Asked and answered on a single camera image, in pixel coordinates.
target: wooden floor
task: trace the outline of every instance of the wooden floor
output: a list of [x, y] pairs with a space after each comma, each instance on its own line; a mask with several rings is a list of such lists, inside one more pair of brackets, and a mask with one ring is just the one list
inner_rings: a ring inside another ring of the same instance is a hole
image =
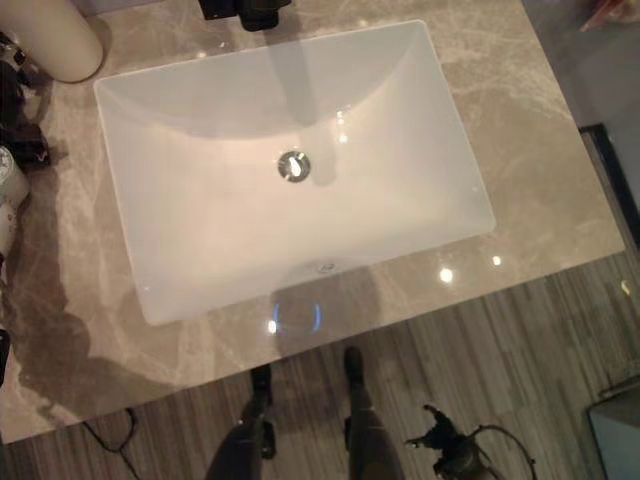
[[[631, 248], [274, 364], [278, 455], [263, 478], [347, 478], [341, 356], [348, 344], [363, 350], [371, 396], [408, 478], [435, 478], [433, 453], [402, 446], [428, 427], [426, 402], [465, 430], [478, 423], [512, 430], [541, 479], [603, 478], [584, 412], [599, 391], [640, 373], [639, 273]], [[140, 428], [128, 453], [141, 477], [203, 478], [249, 393], [241, 374], [137, 407]], [[116, 440], [126, 420], [117, 413], [93, 424]], [[487, 433], [480, 443], [508, 478], [528, 478], [507, 440]], [[131, 478], [81, 426], [9, 445], [6, 455], [11, 479]]]

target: white rectangular sink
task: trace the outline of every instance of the white rectangular sink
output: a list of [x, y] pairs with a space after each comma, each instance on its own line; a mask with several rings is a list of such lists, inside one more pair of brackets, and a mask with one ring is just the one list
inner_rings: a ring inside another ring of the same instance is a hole
[[[494, 228], [422, 22], [118, 75], [95, 92], [151, 324]], [[307, 156], [306, 179], [290, 181], [299, 161], [279, 165], [289, 151]]]

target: marble countertop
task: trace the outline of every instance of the marble countertop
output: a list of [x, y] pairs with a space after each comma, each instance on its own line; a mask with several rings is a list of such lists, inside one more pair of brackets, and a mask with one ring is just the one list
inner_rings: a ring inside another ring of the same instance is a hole
[[[323, 328], [269, 334], [272, 299], [152, 327], [136, 297], [93, 81], [54, 83], [41, 124], [55, 165], [30, 176], [7, 265], [14, 349], [0, 394], [5, 442], [150, 401], [255, 365], [621, 251], [591, 161], [518, 0], [294, 0], [281, 25], [205, 22], [196, 0], [92, 17], [96, 78], [266, 43], [422, 19], [486, 183], [494, 232], [284, 292], [325, 305]], [[495, 265], [493, 258], [501, 262]], [[439, 279], [451, 269], [453, 281]]]

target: chrome drain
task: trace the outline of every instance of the chrome drain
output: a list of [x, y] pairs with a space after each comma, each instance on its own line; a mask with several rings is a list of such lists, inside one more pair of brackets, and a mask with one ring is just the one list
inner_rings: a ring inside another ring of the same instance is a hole
[[305, 153], [290, 151], [280, 156], [278, 172], [287, 182], [298, 183], [309, 176], [311, 162]]

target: faucet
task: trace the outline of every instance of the faucet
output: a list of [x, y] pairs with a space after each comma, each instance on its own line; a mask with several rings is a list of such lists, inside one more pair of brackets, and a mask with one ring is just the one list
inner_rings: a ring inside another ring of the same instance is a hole
[[266, 30], [278, 25], [278, 10], [291, 0], [199, 0], [206, 20], [238, 15], [249, 32]]

